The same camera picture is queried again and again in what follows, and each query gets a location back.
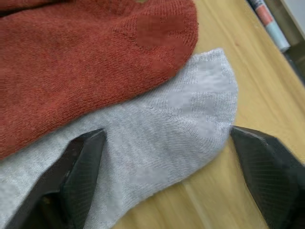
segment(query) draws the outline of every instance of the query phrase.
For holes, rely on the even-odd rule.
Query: gray sock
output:
[[[196,54],[170,81],[46,135],[0,162],[0,228],[73,138],[104,128],[85,229],[108,229],[130,208],[210,162],[234,121],[237,85],[221,49]]]

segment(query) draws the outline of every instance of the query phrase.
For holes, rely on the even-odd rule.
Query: wooden table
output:
[[[236,125],[279,137],[305,163],[305,89],[245,0],[194,0],[195,52],[222,47],[239,85]],[[231,140],[209,165],[131,209],[114,229],[266,229]]]

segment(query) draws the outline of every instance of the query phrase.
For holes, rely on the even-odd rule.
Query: marker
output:
[[[288,43],[280,27],[276,23],[264,0],[248,1],[250,2],[258,18],[261,20],[268,34],[271,36],[272,40],[281,50],[281,52],[285,52],[287,49],[289,49],[290,44]]]

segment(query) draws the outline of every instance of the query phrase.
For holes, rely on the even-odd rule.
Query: rust-colored sock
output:
[[[0,0],[1,16],[64,0]]]
[[[0,30],[0,159],[167,81],[197,42],[192,0],[69,0],[5,16]]]

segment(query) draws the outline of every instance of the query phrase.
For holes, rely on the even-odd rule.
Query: knit fabric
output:
[[[0,0],[0,12],[15,12],[30,9],[60,0]]]
[[[0,159],[167,81],[197,42],[192,0],[63,1],[3,17],[0,31]]]
[[[90,113],[0,162],[0,228],[73,138],[107,141],[85,229],[108,229],[130,208],[209,163],[234,121],[237,85],[221,49],[190,58],[176,77],[131,101]]]

